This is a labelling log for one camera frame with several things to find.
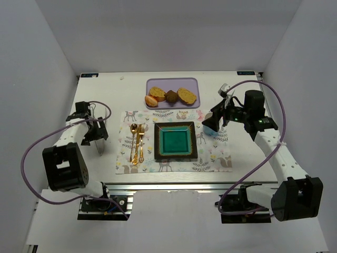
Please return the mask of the silver serving tongs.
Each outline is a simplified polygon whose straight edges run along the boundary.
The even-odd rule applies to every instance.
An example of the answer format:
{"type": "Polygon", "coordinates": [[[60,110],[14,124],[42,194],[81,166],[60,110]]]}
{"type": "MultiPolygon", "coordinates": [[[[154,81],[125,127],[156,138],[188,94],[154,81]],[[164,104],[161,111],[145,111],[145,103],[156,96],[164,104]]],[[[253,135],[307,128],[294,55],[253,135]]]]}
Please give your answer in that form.
{"type": "Polygon", "coordinates": [[[98,125],[98,137],[97,140],[95,140],[95,146],[97,148],[99,155],[102,156],[105,148],[105,139],[104,139],[105,120],[97,121],[97,125],[98,125]]]}

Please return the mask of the orange glazed bread roll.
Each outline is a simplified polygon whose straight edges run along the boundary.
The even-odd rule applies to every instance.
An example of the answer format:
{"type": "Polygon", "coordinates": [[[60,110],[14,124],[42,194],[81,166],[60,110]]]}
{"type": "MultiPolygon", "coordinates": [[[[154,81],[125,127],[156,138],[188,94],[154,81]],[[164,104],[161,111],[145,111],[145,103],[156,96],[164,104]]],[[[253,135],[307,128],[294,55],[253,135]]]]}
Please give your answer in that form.
{"type": "Polygon", "coordinates": [[[144,101],[145,101],[145,104],[150,108],[155,108],[158,106],[158,101],[152,96],[146,95],[144,97],[144,101]]]}

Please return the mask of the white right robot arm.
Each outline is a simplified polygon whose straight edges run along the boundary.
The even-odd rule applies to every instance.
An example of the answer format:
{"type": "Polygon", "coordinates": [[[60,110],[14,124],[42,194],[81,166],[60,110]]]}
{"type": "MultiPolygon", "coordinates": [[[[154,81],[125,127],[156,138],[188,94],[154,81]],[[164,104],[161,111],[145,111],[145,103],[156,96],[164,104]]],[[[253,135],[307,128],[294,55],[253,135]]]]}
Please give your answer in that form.
{"type": "Polygon", "coordinates": [[[278,188],[261,183],[239,182],[237,195],[228,192],[221,196],[217,206],[223,216],[244,216],[270,210],[278,221],[313,218],[318,215],[323,183],[311,177],[281,142],[281,134],[274,120],[265,115],[263,92],[248,90],[244,103],[235,106],[234,97],[221,92],[223,101],[211,109],[211,116],[203,126],[219,132],[220,121],[242,123],[253,142],[262,150],[277,178],[278,188]]]}

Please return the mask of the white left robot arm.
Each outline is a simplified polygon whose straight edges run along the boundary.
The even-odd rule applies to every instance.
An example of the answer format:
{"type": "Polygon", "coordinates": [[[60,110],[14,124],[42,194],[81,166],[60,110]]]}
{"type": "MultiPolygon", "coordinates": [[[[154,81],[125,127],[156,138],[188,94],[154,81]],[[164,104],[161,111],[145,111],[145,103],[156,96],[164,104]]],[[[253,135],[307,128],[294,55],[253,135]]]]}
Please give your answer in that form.
{"type": "Polygon", "coordinates": [[[80,151],[82,145],[108,138],[105,119],[94,116],[91,104],[75,103],[75,112],[66,118],[66,129],[52,147],[43,150],[42,156],[51,190],[107,199],[110,194],[106,185],[90,179],[80,151]]]}

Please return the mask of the right yellow bread slice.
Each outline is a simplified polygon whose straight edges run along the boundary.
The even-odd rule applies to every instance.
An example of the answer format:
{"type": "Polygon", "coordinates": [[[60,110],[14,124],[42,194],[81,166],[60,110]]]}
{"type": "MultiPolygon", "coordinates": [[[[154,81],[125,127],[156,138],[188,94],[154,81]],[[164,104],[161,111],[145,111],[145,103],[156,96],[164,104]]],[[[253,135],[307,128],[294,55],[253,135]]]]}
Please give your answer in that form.
{"type": "Polygon", "coordinates": [[[197,100],[197,96],[186,88],[179,88],[177,90],[179,99],[186,105],[193,105],[197,100]]]}

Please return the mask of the yellow bread slice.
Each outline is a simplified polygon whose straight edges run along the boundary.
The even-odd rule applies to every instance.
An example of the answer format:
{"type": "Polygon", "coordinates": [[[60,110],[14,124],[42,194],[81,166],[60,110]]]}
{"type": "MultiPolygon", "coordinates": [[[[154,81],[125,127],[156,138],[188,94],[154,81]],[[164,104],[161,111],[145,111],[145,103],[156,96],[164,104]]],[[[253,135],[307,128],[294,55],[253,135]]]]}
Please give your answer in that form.
{"type": "Polygon", "coordinates": [[[155,98],[157,102],[163,102],[166,100],[166,92],[156,86],[150,88],[148,95],[155,98]]]}
{"type": "Polygon", "coordinates": [[[179,88],[177,90],[179,99],[186,105],[193,105],[197,100],[197,96],[186,88],[179,88]]]}

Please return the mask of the left yellow bread slice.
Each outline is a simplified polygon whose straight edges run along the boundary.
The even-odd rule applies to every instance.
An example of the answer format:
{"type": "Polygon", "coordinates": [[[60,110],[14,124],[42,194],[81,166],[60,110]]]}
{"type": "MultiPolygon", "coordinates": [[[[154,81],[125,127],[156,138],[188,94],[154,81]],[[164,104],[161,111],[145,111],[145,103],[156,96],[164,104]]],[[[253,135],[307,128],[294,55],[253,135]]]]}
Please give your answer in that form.
{"type": "Polygon", "coordinates": [[[156,86],[150,88],[148,95],[155,98],[157,102],[163,102],[166,100],[166,92],[156,86]]]}

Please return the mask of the blue ceramic mug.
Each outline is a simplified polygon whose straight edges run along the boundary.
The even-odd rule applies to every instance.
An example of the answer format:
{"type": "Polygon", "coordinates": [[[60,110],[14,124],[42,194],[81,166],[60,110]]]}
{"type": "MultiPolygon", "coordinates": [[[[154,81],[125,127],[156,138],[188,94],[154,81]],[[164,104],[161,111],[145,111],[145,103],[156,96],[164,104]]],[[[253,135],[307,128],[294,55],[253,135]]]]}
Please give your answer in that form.
{"type": "Polygon", "coordinates": [[[208,112],[202,121],[203,131],[205,134],[215,137],[219,134],[219,122],[213,115],[213,112],[208,112]]]}

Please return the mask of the gold spoon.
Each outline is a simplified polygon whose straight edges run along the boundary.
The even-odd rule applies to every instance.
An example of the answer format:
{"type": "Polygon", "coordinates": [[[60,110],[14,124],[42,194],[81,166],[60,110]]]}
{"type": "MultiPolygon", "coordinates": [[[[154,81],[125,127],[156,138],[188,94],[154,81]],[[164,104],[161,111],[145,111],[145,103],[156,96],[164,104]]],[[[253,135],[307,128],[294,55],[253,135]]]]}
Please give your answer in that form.
{"type": "Polygon", "coordinates": [[[137,129],[138,129],[138,125],[136,123],[132,123],[130,125],[130,132],[132,134],[132,142],[131,142],[131,153],[130,153],[130,159],[129,162],[132,162],[133,160],[133,147],[134,147],[134,138],[137,134],[137,129]]]}

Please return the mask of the green black square plate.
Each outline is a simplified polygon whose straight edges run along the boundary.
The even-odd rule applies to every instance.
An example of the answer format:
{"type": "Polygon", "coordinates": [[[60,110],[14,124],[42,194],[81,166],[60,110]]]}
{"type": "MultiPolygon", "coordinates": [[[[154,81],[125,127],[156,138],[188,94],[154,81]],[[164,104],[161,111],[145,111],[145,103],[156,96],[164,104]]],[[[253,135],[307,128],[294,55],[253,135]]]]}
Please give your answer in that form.
{"type": "Polygon", "coordinates": [[[195,125],[192,121],[161,122],[154,125],[154,159],[196,160],[195,125]]]}

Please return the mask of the right blue table label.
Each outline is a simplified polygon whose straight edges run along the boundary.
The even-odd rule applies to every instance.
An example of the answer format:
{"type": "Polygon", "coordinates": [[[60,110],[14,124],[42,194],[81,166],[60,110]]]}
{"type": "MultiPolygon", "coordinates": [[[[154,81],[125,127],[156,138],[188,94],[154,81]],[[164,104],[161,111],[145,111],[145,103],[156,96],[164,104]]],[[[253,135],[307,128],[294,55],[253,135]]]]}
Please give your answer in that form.
{"type": "Polygon", "coordinates": [[[255,75],[254,71],[237,71],[236,73],[237,73],[237,75],[242,75],[242,76],[255,75]]]}

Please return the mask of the blue table label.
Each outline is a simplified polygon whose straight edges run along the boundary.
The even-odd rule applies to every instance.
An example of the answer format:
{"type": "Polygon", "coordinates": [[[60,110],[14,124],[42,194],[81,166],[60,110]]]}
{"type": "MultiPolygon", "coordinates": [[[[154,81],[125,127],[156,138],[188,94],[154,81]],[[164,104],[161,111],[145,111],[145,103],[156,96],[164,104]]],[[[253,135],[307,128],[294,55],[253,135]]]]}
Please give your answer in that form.
{"type": "Polygon", "coordinates": [[[254,71],[237,71],[236,73],[237,73],[237,75],[242,75],[242,76],[255,75],[254,71]]]}
{"type": "Polygon", "coordinates": [[[98,73],[82,73],[81,78],[96,78],[98,73]]]}

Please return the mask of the animal print placemat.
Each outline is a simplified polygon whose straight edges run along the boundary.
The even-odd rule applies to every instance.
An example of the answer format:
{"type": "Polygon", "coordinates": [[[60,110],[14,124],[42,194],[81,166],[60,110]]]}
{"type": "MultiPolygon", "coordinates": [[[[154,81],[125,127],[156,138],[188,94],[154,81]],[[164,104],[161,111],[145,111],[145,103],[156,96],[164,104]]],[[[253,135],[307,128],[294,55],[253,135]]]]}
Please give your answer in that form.
{"type": "Polygon", "coordinates": [[[203,131],[202,121],[207,111],[202,110],[154,110],[122,114],[119,130],[116,174],[151,173],[151,172],[231,172],[232,161],[227,131],[221,127],[219,133],[212,137],[203,131]],[[135,146],[130,126],[136,120],[144,124],[143,153],[145,161],[140,165],[129,162],[131,147],[135,146]],[[155,124],[161,122],[192,121],[195,126],[198,158],[195,161],[163,161],[156,162],[154,158],[155,124]]]}

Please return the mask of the gold fork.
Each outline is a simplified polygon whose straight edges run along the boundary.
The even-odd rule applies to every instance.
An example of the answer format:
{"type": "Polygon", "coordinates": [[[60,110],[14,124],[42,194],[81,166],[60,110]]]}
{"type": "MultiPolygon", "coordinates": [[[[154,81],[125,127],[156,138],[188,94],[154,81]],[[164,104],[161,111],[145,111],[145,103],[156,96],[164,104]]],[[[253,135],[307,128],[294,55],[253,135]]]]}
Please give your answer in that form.
{"type": "Polygon", "coordinates": [[[143,124],[140,125],[140,157],[138,159],[139,163],[144,162],[144,153],[143,153],[143,137],[145,135],[145,126],[143,124]]]}

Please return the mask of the gold knife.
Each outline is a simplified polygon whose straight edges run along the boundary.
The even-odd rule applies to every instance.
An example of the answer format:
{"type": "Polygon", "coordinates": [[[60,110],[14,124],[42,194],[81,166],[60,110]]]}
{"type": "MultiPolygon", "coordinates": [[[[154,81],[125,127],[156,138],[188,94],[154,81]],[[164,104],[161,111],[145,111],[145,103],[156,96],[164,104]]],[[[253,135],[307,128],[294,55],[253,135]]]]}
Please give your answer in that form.
{"type": "Polygon", "coordinates": [[[141,129],[141,125],[139,124],[137,126],[135,151],[134,151],[134,157],[132,160],[133,165],[136,165],[138,163],[138,147],[139,147],[139,141],[140,141],[140,129],[141,129]]]}

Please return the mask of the brown chocolate bun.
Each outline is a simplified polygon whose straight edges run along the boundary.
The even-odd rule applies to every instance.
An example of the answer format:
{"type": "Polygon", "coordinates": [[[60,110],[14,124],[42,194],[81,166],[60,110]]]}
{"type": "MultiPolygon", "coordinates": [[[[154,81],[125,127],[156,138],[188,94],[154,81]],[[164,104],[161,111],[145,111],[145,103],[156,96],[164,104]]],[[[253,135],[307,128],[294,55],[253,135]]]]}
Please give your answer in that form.
{"type": "Polygon", "coordinates": [[[176,92],[169,90],[165,93],[165,99],[168,104],[175,104],[178,101],[179,96],[176,92]]]}

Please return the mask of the left blue table label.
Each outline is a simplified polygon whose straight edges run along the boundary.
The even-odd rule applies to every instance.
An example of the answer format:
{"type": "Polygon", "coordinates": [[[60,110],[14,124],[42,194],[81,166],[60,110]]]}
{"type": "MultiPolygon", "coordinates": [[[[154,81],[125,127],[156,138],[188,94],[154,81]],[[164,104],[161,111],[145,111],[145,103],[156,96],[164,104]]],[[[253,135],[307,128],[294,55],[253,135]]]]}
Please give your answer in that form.
{"type": "Polygon", "coordinates": [[[82,73],[81,78],[96,78],[98,73],[82,73]]]}

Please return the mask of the lavender plastic tray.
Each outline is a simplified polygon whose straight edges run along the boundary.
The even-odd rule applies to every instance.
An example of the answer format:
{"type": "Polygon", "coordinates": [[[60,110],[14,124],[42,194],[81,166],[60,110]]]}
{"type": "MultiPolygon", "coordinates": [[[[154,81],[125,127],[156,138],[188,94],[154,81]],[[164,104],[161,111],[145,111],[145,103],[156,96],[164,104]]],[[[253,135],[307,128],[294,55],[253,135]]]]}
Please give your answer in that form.
{"type": "Polygon", "coordinates": [[[178,100],[172,105],[163,101],[159,102],[158,106],[155,108],[151,108],[147,105],[146,107],[150,110],[197,109],[201,104],[198,81],[193,77],[149,79],[146,82],[146,95],[149,94],[152,87],[158,87],[165,92],[168,92],[169,90],[177,92],[179,88],[185,88],[196,95],[196,101],[192,105],[184,104],[181,100],[178,100]]]}

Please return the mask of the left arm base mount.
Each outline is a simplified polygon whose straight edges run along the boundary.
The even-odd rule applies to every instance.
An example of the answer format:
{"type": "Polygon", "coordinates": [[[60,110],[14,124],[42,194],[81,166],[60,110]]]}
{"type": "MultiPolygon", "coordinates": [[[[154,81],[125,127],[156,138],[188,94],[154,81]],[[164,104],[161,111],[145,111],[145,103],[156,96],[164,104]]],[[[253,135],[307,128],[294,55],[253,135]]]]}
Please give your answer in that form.
{"type": "Polygon", "coordinates": [[[135,191],[112,191],[110,193],[110,198],[121,207],[127,217],[124,216],[114,203],[82,198],[77,219],[88,221],[126,221],[132,211],[134,193],[135,191]]]}

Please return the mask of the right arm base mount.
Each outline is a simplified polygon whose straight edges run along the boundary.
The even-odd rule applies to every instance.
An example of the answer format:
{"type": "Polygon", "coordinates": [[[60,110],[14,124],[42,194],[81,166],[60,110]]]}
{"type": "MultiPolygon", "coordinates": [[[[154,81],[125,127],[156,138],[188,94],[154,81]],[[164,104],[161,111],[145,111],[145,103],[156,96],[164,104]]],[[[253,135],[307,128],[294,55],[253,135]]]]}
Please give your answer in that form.
{"type": "Polygon", "coordinates": [[[271,215],[269,209],[263,207],[260,211],[253,211],[254,209],[262,208],[258,203],[253,203],[248,201],[247,188],[251,187],[262,187],[262,189],[267,190],[260,183],[245,183],[240,185],[237,193],[228,194],[222,203],[220,204],[220,209],[224,212],[247,212],[244,215],[221,215],[221,222],[224,223],[271,223],[271,215]]]}

